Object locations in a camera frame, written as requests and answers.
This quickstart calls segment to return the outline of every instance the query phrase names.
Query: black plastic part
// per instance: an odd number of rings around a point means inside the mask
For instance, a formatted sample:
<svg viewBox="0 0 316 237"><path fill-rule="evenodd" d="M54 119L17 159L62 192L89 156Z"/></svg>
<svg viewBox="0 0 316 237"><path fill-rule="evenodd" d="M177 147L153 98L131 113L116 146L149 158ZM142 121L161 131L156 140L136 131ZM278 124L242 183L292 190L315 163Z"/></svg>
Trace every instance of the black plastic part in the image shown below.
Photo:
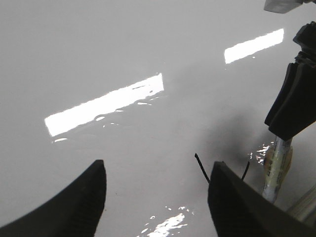
<svg viewBox="0 0 316 237"><path fill-rule="evenodd" d="M223 162L215 162L208 205L218 237L315 237L246 185Z"/></svg>
<svg viewBox="0 0 316 237"><path fill-rule="evenodd" d="M2 227L0 237L93 237L106 196L106 173L96 160L51 200Z"/></svg>
<svg viewBox="0 0 316 237"><path fill-rule="evenodd" d="M315 121L316 68L306 64L290 64L265 124L272 133L287 141Z"/></svg>
<svg viewBox="0 0 316 237"><path fill-rule="evenodd" d="M309 55L315 61L316 56L316 23L312 21L310 24L304 25L293 39L302 51Z"/></svg>
<svg viewBox="0 0 316 237"><path fill-rule="evenodd" d="M265 124L288 140L316 121L316 23L303 26L293 39L302 48L290 63Z"/></svg>

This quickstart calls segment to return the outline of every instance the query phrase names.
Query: glossy floor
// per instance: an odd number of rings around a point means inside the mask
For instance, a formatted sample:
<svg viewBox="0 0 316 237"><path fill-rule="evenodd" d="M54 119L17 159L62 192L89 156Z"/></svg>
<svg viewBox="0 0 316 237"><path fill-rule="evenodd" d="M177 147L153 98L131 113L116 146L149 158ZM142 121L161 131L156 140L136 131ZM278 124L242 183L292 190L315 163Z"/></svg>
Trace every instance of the glossy floor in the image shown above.
<svg viewBox="0 0 316 237"><path fill-rule="evenodd" d="M96 237L217 236L208 174L224 160L258 192L263 121L316 6L264 0L0 2L0 225L95 159L108 190ZM293 140L276 205L313 186L315 125Z"/></svg>

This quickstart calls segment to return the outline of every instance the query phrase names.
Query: white floor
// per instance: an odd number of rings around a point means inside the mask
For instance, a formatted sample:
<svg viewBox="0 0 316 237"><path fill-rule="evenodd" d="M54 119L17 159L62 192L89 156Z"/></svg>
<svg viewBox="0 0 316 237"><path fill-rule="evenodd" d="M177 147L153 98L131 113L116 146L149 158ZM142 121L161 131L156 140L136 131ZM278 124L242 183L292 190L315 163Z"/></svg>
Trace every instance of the white floor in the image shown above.
<svg viewBox="0 0 316 237"><path fill-rule="evenodd" d="M2 0L0 225L103 159L96 237L216 237L194 154L208 174L224 160L241 176L252 153L245 181L261 190L255 155L274 139L263 122L300 50L293 37L315 20L312 3L263 5ZM315 184L315 131L294 138L283 210Z"/></svg>

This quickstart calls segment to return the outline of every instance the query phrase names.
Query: black wire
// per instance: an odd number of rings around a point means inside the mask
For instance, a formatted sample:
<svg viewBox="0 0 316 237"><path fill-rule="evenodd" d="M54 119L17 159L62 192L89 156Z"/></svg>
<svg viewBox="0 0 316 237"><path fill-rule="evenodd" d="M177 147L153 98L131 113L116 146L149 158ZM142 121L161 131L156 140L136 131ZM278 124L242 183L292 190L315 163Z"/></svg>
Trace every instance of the black wire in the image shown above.
<svg viewBox="0 0 316 237"><path fill-rule="evenodd" d="M208 176L207 176L207 174L206 174L206 172L205 172L205 169L203 168L203 165L202 165L201 161L199 160L199 157L198 157L197 154L195 154L195 158L197 158L197 162L198 162L198 164L199 164L199 166L200 166L200 168L201 168L201 170L202 170L202 172L203 172L203 174L204 174L204 176L205 176L207 182L209 183L210 180L209 180L209 178L208 178Z"/></svg>
<svg viewBox="0 0 316 237"><path fill-rule="evenodd" d="M243 175L242 175L241 180L243 180L243 179L245 178L246 173L247 173L247 171L248 171L248 169L249 169L249 165L250 165L250 162L248 161L247 166L246 166L246 169L245 169L245 171L244 171L244 173L243 173Z"/></svg>

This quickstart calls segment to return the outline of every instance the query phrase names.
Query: gray metal part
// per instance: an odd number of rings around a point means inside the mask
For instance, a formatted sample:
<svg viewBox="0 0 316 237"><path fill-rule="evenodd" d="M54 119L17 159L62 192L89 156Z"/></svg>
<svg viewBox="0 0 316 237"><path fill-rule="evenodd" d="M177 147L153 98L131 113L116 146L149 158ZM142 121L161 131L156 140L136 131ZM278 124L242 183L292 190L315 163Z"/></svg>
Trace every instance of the gray metal part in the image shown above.
<svg viewBox="0 0 316 237"><path fill-rule="evenodd" d="M316 185L290 207L287 213L295 219L313 226L316 220Z"/></svg>
<svg viewBox="0 0 316 237"><path fill-rule="evenodd" d="M266 0L264 10L287 13L303 4L303 0Z"/></svg>

